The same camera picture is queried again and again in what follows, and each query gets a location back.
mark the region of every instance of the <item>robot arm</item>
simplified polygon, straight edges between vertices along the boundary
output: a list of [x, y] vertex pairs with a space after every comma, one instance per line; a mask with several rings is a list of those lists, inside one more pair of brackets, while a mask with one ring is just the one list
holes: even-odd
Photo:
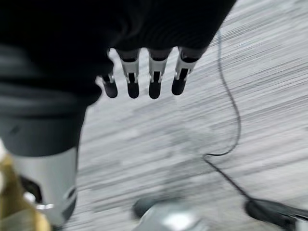
[[140, 218], [133, 231], [207, 231], [207, 222], [179, 199], [143, 198], [133, 207]]
[[12, 154], [24, 198], [52, 225], [64, 224], [74, 211], [80, 131], [87, 107], [101, 94], [96, 76], [102, 76], [107, 95], [117, 95], [109, 49], [118, 51], [128, 94], [136, 98], [135, 51], [148, 48], [149, 94], [157, 98], [167, 57], [179, 47], [172, 86], [179, 95], [234, 3], [1, 3], [1, 21], [7, 23], [0, 25], [0, 137]]

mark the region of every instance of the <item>black cable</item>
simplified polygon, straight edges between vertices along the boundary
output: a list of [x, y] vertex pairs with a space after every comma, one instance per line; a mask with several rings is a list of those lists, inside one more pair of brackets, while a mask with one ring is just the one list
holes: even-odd
[[241, 138], [241, 133], [242, 133], [242, 119], [241, 119], [241, 115], [240, 115], [240, 111], [236, 105], [236, 102], [235, 102], [235, 99], [228, 87], [228, 84], [225, 80], [225, 77], [224, 77], [224, 74], [223, 74], [223, 70], [222, 70], [222, 65], [221, 65], [221, 33], [220, 33], [220, 30], [217, 32], [217, 36], [218, 36], [218, 57], [217, 57], [217, 65], [218, 65], [218, 71], [219, 71], [219, 77], [221, 79], [221, 82], [222, 82], [222, 85], [224, 86], [226, 92], [227, 92], [227, 95], [231, 101], [231, 104], [232, 104], [232, 107], [234, 109], [234, 112], [235, 112], [235, 115], [236, 115], [236, 122], [237, 122], [237, 133], [236, 133], [236, 138], [235, 138], [235, 142], [234, 144], [232, 145], [232, 147], [224, 152], [224, 153], [221, 153], [221, 154], [213, 154], [213, 153], [206, 153], [204, 154], [203, 156], [206, 157], [206, 156], [223, 156], [223, 155], [227, 155], [229, 153], [231, 153], [235, 148], [236, 146], [238, 145], [239, 141], [240, 141], [240, 138]]
[[234, 144], [232, 147], [221, 154], [212, 154], [212, 153], [206, 153], [202, 155], [203, 160], [209, 164], [214, 170], [216, 170], [218, 173], [220, 173], [224, 179], [226, 179], [237, 191], [239, 191], [248, 201], [252, 202], [254, 206], [259, 209], [264, 215], [268, 216], [271, 219], [271, 222], [274, 224], [277, 224], [283, 228], [285, 228], [286, 231], [292, 231], [293, 229], [291, 227], [288, 227], [284, 224], [284, 220], [278, 213], [272, 213], [269, 211], [266, 207], [261, 205], [255, 198], [251, 197], [247, 192], [245, 192], [240, 186], [238, 186], [227, 174], [225, 174], [223, 171], [220, 170], [220, 168], [216, 167], [214, 164], [212, 164], [209, 160], [207, 160], [208, 156], [223, 156], [231, 153], [238, 145], [240, 137], [241, 137], [241, 132], [242, 132], [242, 119], [241, 115], [239, 112], [239, 109], [236, 105], [236, 102], [234, 100], [234, 97], [228, 87], [228, 84], [225, 80], [225, 77], [223, 75], [223, 70], [222, 70], [222, 65], [221, 65], [221, 33], [220, 30], [217, 33], [218, 36], [218, 58], [217, 58], [217, 64], [218, 64], [218, 70], [219, 70], [219, 76], [222, 81], [222, 84], [227, 92], [227, 95], [229, 96], [229, 99], [231, 101], [231, 104], [234, 108], [234, 112], [236, 114], [236, 120], [237, 120], [237, 135]]

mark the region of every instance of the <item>black fabric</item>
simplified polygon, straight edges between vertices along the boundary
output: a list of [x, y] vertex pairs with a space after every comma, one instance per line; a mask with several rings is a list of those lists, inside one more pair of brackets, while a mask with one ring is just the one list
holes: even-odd
[[[101, 94], [95, 78], [113, 69], [110, 48], [204, 49], [234, 3], [0, 1], [0, 136], [5, 146], [13, 154], [31, 156], [78, 147], [85, 110]], [[138, 96], [133, 84], [128, 89], [132, 98]]]

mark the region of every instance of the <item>black wire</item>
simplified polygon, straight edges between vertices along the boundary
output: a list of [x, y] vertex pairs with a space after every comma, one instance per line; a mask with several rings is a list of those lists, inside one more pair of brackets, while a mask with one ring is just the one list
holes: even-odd
[[224, 153], [221, 153], [221, 154], [213, 154], [213, 153], [206, 153], [203, 155], [203, 157], [206, 157], [206, 156], [223, 156], [223, 155], [227, 155], [229, 153], [231, 153], [238, 145], [239, 141], [240, 141], [240, 138], [241, 138], [241, 133], [242, 133], [242, 119], [241, 119], [241, 115], [240, 115], [240, 111], [236, 105], [236, 102], [235, 102], [235, 99], [228, 87], [228, 84], [225, 80], [225, 77], [224, 77], [224, 74], [223, 74], [223, 70], [222, 70], [222, 65], [221, 65], [221, 33], [220, 33], [220, 30], [217, 32], [217, 36], [218, 36], [218, 57], [217, 57], [217, 65], [218, 65], [218, 71], [219, 71], [219, 77], [221, 79], [221, 82], [222, 82], [222, 85], [224, 86], [226, 92], [227, 92], [227, 95], [231, 101], [231, 104], [232, 104], [232, 107], [234, 109], [234, 112], [235, 112], [235, 116], [236, 116], [236, 123], [237, 123], [237, 132], [236, 132], [236, 138], [235, 138], [235, 142], [233, 143], [232, 147], [224, 152]]
[[[252, 202], [259, 211], [263, 212], [264, 215], [268, 216], [271, 219], [272, 223], [275, 223], [275, 221], [280, 223], [281, 227], [284, 227], [282, 218], [279, 216], [278, 213], [273, 213], [269, 211], [266, 207], [262, 206], [255, 198], [251, 197], [247, 192], [245, 192], [240, 186], [238, 186], [227, 174], [225, 174], [223, 171], [220, 170], [220, 168], [216, 167], [214, 164], [212, 164], [207, 157], [208, 156], [223, 156], [231, 153], [238, 145], [241, 137], [241, 132], [242, 132], [242, 119], [241, 115], [239, 112], [239, 109], [236, 105], [236, 102], [234, 100], [234, 97], [228, 87], [228, 84], [225, 80], [225, 77], [223, 75], [223, 70], [222, 70], [222, 65], [221, 65], [221, 33], [220, 30], [217, 32], [218, 36], [218, 58], [217, 58], [217, 64], [218, 64], [218, 71], [219, 71], [219, 76], [222, 81], [222, 84], [227, 92], [227, 95], [231, 101], [232, 107], [234, 108], [234, 112], [236, 115], [236, 121], [237, 121], [237, 134], [236, 134], [236, 139], [232, 147], [221, 154], [212, 154], [212, 153], [206, 153], [202, 155], [203, 160], [209, 164], [214, 170], [216, 170], [218, 173], [220, 173], [224, 179], [226, 179], [238, 192], [240, 192], [248, 201]], [[284, 227], [286, 231], [292, 231], [293, 229], [291, 227]]]

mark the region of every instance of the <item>black fingertip pad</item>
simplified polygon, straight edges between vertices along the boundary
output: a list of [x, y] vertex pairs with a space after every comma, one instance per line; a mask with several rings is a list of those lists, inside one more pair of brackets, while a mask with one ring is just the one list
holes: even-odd
[[116, 82], [110, 83], [106, 82], [104, 83], [105, 91], [106, 94], [109, 98], [115, 98], [117, 97], [117, 87], [116, 87]]
[[136, 99], [139, 96], [139, 85], [138, 85], [138, 83], [128, 83], [127, 89], [128, 89], [128, 95], [132, 99]]
[[158, 201], [151, 198], [142, 198], [139, 199], [134, 205], [133, 205], [133, 212], [134, 215], [137, 218], [142, 218], [143, 215], [155, 204], [157, 204]]
[[173, 80], [172, 94], [181, 95], [184, 91], [185, 84], [186, 84], [186, 81], [184, 81], [183, 79]]
[[160, 89], [161, 89], [161, 83], [158, 82], [150, 83], [149, 96], [152, 99], [157, 99], [160, 95]]

